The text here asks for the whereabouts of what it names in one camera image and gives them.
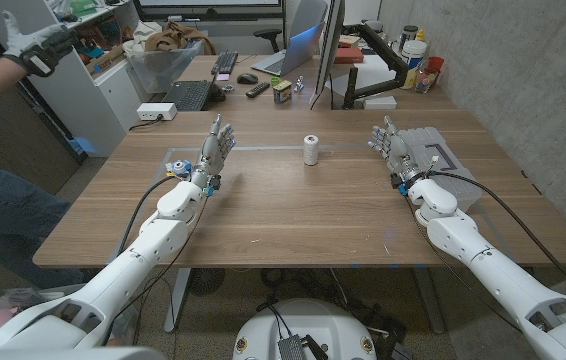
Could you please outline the person's right gloved hand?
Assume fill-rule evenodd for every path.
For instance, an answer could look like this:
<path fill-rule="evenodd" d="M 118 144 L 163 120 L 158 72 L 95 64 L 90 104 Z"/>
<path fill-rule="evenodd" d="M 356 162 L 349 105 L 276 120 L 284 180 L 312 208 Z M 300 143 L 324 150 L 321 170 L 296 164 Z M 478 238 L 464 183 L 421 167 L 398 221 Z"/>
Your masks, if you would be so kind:
<path fill-rule="evenodd" d="M 64 24 L 23 34 L 11 12 L 4 10 L 2 15 L 7 30 L 7 50 L 3 56 L 21 66 L 28 75 L 49 77 L 59 61 L 79 43 L 76 32 Z"/>

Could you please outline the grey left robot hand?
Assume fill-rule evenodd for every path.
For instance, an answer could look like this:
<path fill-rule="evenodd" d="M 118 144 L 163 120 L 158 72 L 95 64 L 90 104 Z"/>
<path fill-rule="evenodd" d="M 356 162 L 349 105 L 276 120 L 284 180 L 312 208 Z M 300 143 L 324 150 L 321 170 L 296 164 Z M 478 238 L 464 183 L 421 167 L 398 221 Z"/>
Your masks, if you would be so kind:
<path fill-rule="evenodd" d="M 225 159 L 235 145 L 233 132 L 230 124 L 222 126 L 222 116 L 218 114 L 212 122 L 193 167 L 192 183 L 205 188 L 212 177 L 220 174 Z"/>

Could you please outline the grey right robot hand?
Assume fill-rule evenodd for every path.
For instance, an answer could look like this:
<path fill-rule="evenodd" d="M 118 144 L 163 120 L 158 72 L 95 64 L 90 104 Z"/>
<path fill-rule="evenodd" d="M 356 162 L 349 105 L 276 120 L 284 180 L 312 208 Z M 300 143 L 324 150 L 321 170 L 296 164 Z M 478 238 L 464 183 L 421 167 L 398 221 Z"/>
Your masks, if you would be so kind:
<path fill-rule="evenodd" d="M 403 187 L 409 190 L 416 182 L 425 178 L 425 173 L 417 164 L 412 149 L 399 135 L 388 115 L 384 116 L 383 126 L 373 127 L 372 137 L 368 145 L 377 151 L 386 162 L 394 189 Z"/>

